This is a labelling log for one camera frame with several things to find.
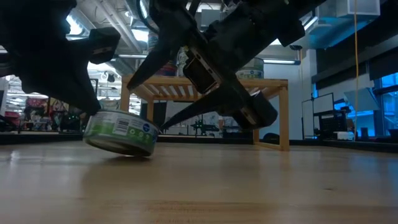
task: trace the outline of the ceiling light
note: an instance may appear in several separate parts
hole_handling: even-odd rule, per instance
[[[191,3],[188,2],[187,9],[189,9],[190,6],[191,6]],[[221,4],[220,3],[203,3],[203,4],[199,5],[197,12],[201,12],[204,9],[207,9],[207,10],[221,10]]]
[[[48,96],[46,95],[34,94],[34,93],[7,93],[7,96],[33,96],[33,97],[48,98]]]
[[[316,21],[318,21],[318,16],[315,16],[304,26],[304,30],[309,29]]]
[[[119,55],[121,58],[135,58],[135,59],[145,59],[147,55],[144,54],[131,54],[131,55]]]
[[[144,6],[144,3],[142,3],[142,0],[137,0],[137,1],[139,1],[139,6],[141,8],[142,15],[144,16],[144,18],[146,18],[148,16],[148,12],[147,12],[147,9]]]
[[[110,86],[99,86],[99,90],[117,90],[116,87],[110,87]]]
[[[264,63],[281,64],[281,65],[294,65],[294,64],[296,64],[296,61],[293,61],[293,60],[264,59]]]
[[[88,62],[87,70],[102,71],[102,72],[109,71],[109,72],[116,73],[116,69],[114,67],[109,66],[107,63],[101,63],[99,65],[96,65],[91,62]]]

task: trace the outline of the window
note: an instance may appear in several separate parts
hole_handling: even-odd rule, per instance
[[[390,87],[398,84],[398,73],[394,73],[381,78],[381,87]]]
[[[343,102],[343,103],[335,103],[335,110],[340,110],[344,106],[349,106],[349,109],[351,112],[347,114],[347,119],[352,119],[355,123],[355,109],[353,106]],[[357,132],[358,136],[361,137],[361,128],[368,128],[368,134],[371,137],[374,137],[376,135],[374,131],[374,116],[373,116],[373,111],[359,111],[357,113]]]
[[[390,135],[390,129],[398,129],[398,91],[383,94],[384,133]]]

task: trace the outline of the fluorescent light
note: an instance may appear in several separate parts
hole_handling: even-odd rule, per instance
[[[309,28],[312,26],[312,24],[314,24],[316,21],[318,21],[318,16],[315,16],[314,18],[312,18],[312,19],[310,20],[310,22],[308,22],[308,23],[304,26],[304,30],[309,29]]]
[[[119,55],[121,58],[135,58],[135,59],[145,59],[147,55],[144,54],[131,54],[131,55]]]
[[[293,60],[264,59],[264,63],[294,65],[296,62]]]
[[[142,3],[142,0],[137,0],[137,1],[139,1],[139,6],[141,8],[142,15],[144,16],[144,18],[146,18],[148,16],[148,12],[144,6],[144,3]]]
[[[99,86],[99,90],[117,90],[116,87],[108,87],[108,86]]]
[[[33,96],[33,97],[48,98],[48,96],[46,95],[34,94],[34,93],[7,93],[7,96]]]
[[[91,62],[88,62],[87,70],[102,71],[102,72],[109,71],[109,72],[116,73],[116,69],[114,67],[109,66],[107,63],[101,63],[99,65],[96,65]]]
[[[191,6],[191,3],[188,2],[187,9],[189,9],[190,6]],[[197,12],[201,12],[203,9],[220,10],[221,4],[220,3],[203,3],[203,4],[199,5]]]
[[[143,31],[143,30],[137,30],[137,29],[133,29],[131,30],[132,33],[134,34],[134,37],[138,40],[138,41],[144,41],[144,42],[148,42],[148,31]]]

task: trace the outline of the wooden slat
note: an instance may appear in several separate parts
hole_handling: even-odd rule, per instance
[[[191,93],[189,92],[188,85],[183,85],[182,88],[184,89],[185,97],[186,98],[190,98],[191,97]]]
[[[287,80],[277,80],[277,79],[251,79],[251,80],[240,80],[242,85],[248,88],[252,87],[277,87],[277,86],[287,86]],[[191,81],[184,77],[151,77],[145,84],[153,85],[191,85]]]
[[[149,92],[149,90],[144,87],[144,86],[139,86],[137,87],[135,90],[133,90],[131,93],[134,93],[135,95],[137,95],[139,98],[142,98],[146,101],[152,100],[153,99],[153,95],[152,93]]]
[[[151,77],[145,84],[153,85],[192,85],[191,81],[184,77]]]
[[[174,85],[173,87],[174,87],[174,90],[177,93],[178,97],[179,98],[183,98],[182,92],[180,90],[180,86],[179,85]]]
[[[149,84],[143,84],[143,85],[145,86],[145,88],[148,89],[148,91],[150,91],[150,92],[152,93],[152,95],[158,95],[158,92],[155,91],[155,90],[151,87],[151,85],[149,85]]]
[[[163,90],[161,85],[154,85],[154,87],[159,91],[159,93],[161,94],[161,96],[167,97],[168,94]]]
[[[168,93],[170,94],[171,98],[177,98],[177,96],[174,95],[174,92],[173,92],[172,87],[170,85],[164,85],[164,88],[168,91]]]
[[[269,149],[280,150],[280,146],[279,145],[275,145],[275,144],[269,144],[269,143],[264,143],[264,142],[255,142],[254,145],[261,146],[261,147],[267,147]]]

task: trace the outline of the desk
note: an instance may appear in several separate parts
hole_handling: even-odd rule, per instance
[[[150,159],[82,141],[1,146],[1,224],[398,223],[392,154],[156,144]]]
[[[127,84],[132,76],[123,77],[121,109],[129,110],[130,92]],[[242,79],[242,85],[249,93],[262,91],[270,100],[279,96],[279,145],[260,142],[259,130],[253,132],[253,142],[257,146],[269,147],[281,151],[289,150],[289,93],[288,81],[278,79]],[[184,77],[151,77],[134,91],[139,98],[148,102],[147,119],[153,120],[155,100],[196,101],[202,97],[189,79]]]

